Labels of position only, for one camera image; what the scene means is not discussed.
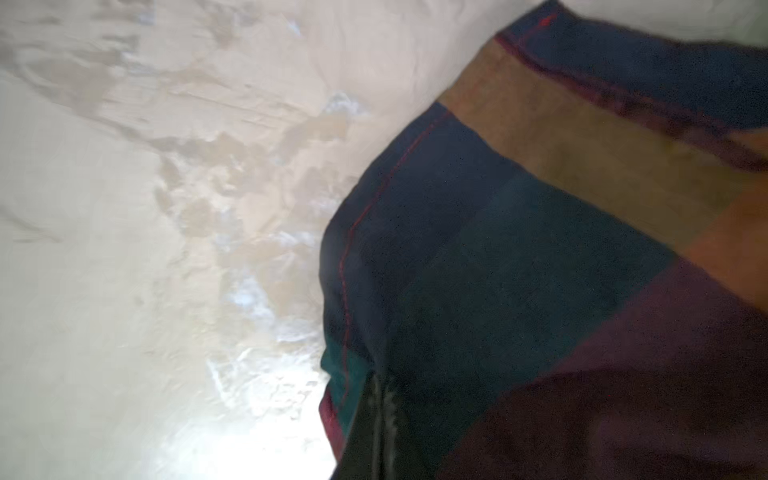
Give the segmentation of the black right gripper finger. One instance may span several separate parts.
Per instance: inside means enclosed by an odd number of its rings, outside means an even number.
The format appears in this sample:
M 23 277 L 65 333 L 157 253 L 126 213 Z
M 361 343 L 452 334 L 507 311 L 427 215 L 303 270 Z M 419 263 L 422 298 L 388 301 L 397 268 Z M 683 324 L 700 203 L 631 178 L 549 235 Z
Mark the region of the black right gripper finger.
M 392 383 L 371 373 L 334 479 L 418 479 L 420 457 L 402 402 Z

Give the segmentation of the multicolour plaid long sleeve shirt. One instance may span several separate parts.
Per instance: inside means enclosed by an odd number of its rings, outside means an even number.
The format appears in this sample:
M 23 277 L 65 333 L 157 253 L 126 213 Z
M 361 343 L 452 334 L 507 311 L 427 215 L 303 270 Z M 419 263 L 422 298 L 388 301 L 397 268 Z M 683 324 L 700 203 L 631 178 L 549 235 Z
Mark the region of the multicolour plaid long sleeve shirt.
M 766 41 L 540 3 L 363 173 L 320 283 L 336 467 L 374 373 L 418 479 L 765 478 Z

